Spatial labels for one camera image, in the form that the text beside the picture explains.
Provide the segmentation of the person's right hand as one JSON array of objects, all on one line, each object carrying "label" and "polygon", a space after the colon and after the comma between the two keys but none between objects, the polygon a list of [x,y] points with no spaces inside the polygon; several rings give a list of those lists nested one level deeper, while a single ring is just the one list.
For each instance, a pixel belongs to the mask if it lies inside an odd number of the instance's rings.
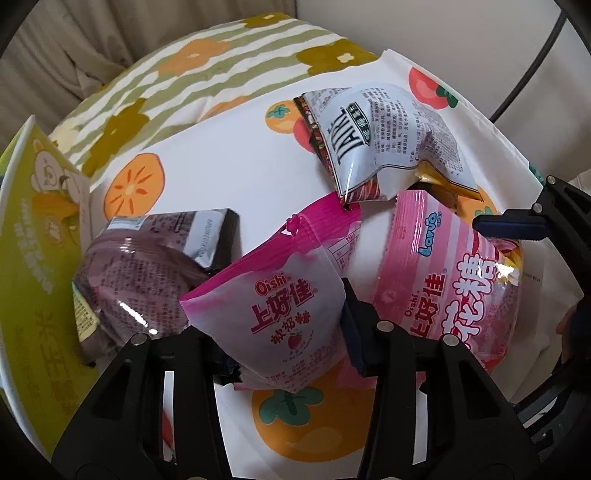
[{"label": "person's right hand", "polygon": [[564,317],[556,326],[556,333],[562,336],[564,339],[568,337],[568,332],[570,328],[570,323],[573,315],[576,313],[577,305],[573,305],[569,308],[569,310],[565,313]]}]

